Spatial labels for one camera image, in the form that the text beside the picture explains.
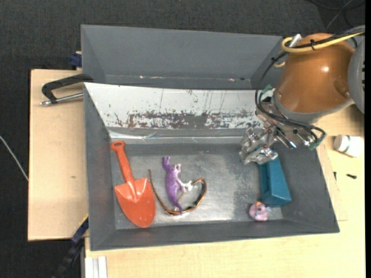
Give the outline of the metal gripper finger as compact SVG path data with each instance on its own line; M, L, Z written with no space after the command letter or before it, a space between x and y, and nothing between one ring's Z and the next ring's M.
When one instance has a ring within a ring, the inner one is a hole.
M239 155L244 164L255 162L257 164L265 164L273 161L278 157L278 153L271 148L258 148L252 152L245 152L241 150Z
M264 135L265 132L262 128L247 128L240 142L242 153L251 153L264 145Z

